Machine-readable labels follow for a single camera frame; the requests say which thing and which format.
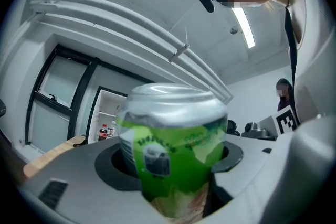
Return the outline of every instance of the white pipe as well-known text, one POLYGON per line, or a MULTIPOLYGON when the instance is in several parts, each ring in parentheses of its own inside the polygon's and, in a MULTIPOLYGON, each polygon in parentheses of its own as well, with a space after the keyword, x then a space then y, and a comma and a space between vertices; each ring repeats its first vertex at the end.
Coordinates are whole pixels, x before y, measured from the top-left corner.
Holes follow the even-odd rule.
MULTIPOLYGON (((107 0, 58 0, 58 1, 69 1, 69 2, 75 2, 75 3, 80 3, 84 5, 89 5, 92 7, 100 8, 103 10, 106 10, 108 12, 117 14, 125 19, 128 19, 148 31, 156 34, 169 44, 171 44, 174 48, 179 49, 184 46, 184 44, 178 40, 175 36, 170 34, 168 31, 160 27, 159 25, 155 24, 151 20, 147 19, 146 17, 128 9, 125 8, 121 5, 118 5, 116 3, 107 1, 107 0)), ((193 53, 191 50, 187 50, 185 52, 187 56, 189 56, 190 59, 192 59, 197 65, 199 65, 206 73, 208 73, 213 79, 216 80, 219 85, 221 85, 227 92, 230 93, 229 89, 227 86, 223 83, 223 81, 217 76, 217 74, 200 58, 198 57, 195 53, 193 53)), ((175 60, 176 63, 182 63, 183 60, 181 58, 177 58, 175 60)))
MULTIPOLYGON (((63 4, 50 4, 50 3, 39 3, 39 4, 32 4, 32 9, 35 12, 40 13, 52 13, 64 16, 70 16, 74 18, 79 18, 86 20, 88 22, 92 22, 97 25, 101 25, 103 27, 113 29, 114 31, 130 37, 135 41, 146 45, 148 48, 156 51, 157 53, 161 54, 164 57, 169 57, 172 55, 172 51, 169 50, 165 44, 160 43, 158 40, 153 39, 149 36, 146 32, 136 29, 134 26, 129 24, 128 22, 123 22, 118 18, 113 18, 112 16, 106 15, 99 15, 91 12, 90 9, 85 9, 82 7, 74 7, 74 6, 67 6, 63 4)), ((199 72, 199 70, 195 69, 191 66, 185 59, 179 59, 179 66, 182 67, 184 70, 190 72, 194 76, 200 78, 208 85, 212 86, 216 91, 222 93, 223 95, 231 95, 229 91, 226 91, 226 87, 220 87, 218 84, 211 81, 207 76, 199 72)))

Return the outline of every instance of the person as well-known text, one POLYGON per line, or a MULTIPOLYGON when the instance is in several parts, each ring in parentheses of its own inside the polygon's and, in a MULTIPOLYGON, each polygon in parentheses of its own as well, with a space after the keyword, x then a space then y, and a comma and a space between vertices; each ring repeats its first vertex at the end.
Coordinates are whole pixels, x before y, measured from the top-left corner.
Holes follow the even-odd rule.
POLYGON ((286 13, 285 30, 298 119, 303 123, 319 114, 336 113, 336 95, 332 94, 336 88, 333 73, 336 68, 333 58, 336 54, 336 30, 326 0, 217 1, 227 7, 256 7, 271 1, 282 5, 286 13))
POLYGON ((277 82, 277 93, 280 97, 278 111, 284 109, 289 105, 291 106, 292 110, 295 111, 293 87, 287 79, 280 79, 277 82))

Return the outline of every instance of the can label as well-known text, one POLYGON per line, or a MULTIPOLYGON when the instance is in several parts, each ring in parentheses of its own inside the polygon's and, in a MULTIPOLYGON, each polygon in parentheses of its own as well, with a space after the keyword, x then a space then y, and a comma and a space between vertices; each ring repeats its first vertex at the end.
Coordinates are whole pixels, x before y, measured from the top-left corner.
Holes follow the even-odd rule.
POLYGON ((154 128, 117 119, 134 132, 133 160, 143 195, 167 217, 193 211, 193 200, 209 181, 223 154, 227 116, 186 128, 154 128))
POLYGON ((107 137, 107 133, 101 133, 101 132, 99 132, 99 136, 101 136, 101 137, 107 137))

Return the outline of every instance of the red bottle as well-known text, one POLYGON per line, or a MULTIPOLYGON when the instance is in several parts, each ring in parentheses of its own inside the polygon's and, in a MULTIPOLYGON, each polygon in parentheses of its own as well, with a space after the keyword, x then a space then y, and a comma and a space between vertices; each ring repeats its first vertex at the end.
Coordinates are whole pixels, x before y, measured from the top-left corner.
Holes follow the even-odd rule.
POLYGON ((103 128, 99 130, 98 141, 105 140, 107 137, 106 124, 103 124, 103 128))

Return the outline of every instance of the ceiling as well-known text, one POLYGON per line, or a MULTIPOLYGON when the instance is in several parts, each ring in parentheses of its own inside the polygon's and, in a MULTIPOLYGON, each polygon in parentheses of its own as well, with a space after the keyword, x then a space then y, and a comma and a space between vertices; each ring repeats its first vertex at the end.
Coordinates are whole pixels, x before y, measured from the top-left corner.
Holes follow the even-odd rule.
POLYGON ((289 64, 284 30, 285 11, 276 3, 245 8, 255 40, 248 49, 239 22, 230 8, 215 2, 208 13, 198 0, 110 0, 126 6, 187 41, 224 81, 231 84, 289 64), (232 27, 238 33, 230 34, 232 27))

